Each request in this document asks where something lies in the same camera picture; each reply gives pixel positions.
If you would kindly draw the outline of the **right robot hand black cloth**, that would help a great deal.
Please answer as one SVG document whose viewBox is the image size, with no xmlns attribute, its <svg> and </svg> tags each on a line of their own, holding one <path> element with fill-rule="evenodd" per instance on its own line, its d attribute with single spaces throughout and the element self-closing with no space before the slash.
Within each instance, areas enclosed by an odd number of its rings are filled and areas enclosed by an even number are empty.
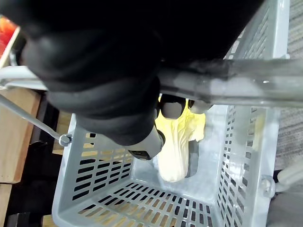
<svg viewBox="0 0 303 227">
<path fill-rule="evenodd" d="M 3 0 L 27 43 L 25 65 L 52 105 L 150 160 L 158 74 L 223 58 L 260 0 Z"/>
</svg>

